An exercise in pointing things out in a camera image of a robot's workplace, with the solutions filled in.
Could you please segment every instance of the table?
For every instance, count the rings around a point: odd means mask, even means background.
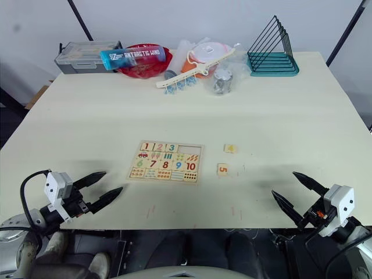
[[[291,174],[299,171],[328,188],[354,187],[353,215],[371,225],[372,137],[320,54],[294,56],[297,76],[248,77],[221,98],[201,83],[165,95],[155,88],[162,77],[59,75],[0,152],[0,220],[22,212],[23,179],[50,168],[73,180],[108,171],[83,190],[85,201],[125,186],[111,205],[63,228],[295,227],[271,190],[304,213],[318,196]],[[199,185],[127,181],[140,140],[204,145]],[[230,176],[218,178],[218,163]],[[48,203],[44,181],[26,187],[30,208]]]

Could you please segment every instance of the robotic arm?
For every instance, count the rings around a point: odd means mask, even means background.
[[[293,204],[283,196],[275,191],[272,191],[272,194],[279,207],[300,230],[309,223],[315,227],[314,233],[305,242],[306,248],[309,241],[317,234],[321,237],[331,237],[339,244],[340,253],[326,264],[325,270],[321,270],[325,277],[327,278],[328,269],[338,256],[348,252],[346,257],[351,265],[353,278],[372,278],[372,233],[356,218],[350,217],[355,207],[354,189],[336,184],[328,189],[302,173],[293,172],[293,174],[306,188],[320,195],[303,216],[295,211]]]
[[[28,210],[24,188],[29,179],[39,174],[46,176],[44,192],[50,204],[40,210]],[[106,172],[92,173],[72,182],[66,173],[50,170],[38,171],[27,177],[21,185],[24,214],[7,219],[0,226],[0,279],[27,278],[31,263],[40,251],[41,237],[59,230],[62,223],[70,223],[74,217],[93,214],[110,204],[123,187],[113,189],[94,202],[84,202],[80,189],[99,181]]]

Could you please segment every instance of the gray pants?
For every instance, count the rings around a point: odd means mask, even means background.
[[[85,266],[79,264],[63,264],[56,252],[44,253],[36,259],[31,273],[31,279],[99,279],[99,276],[90,272]]]

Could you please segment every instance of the teal wire rack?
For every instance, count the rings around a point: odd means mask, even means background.
[[[269,21],[247,52],[254,77],[292,77],[299,73],[289,35],[277,16]]]

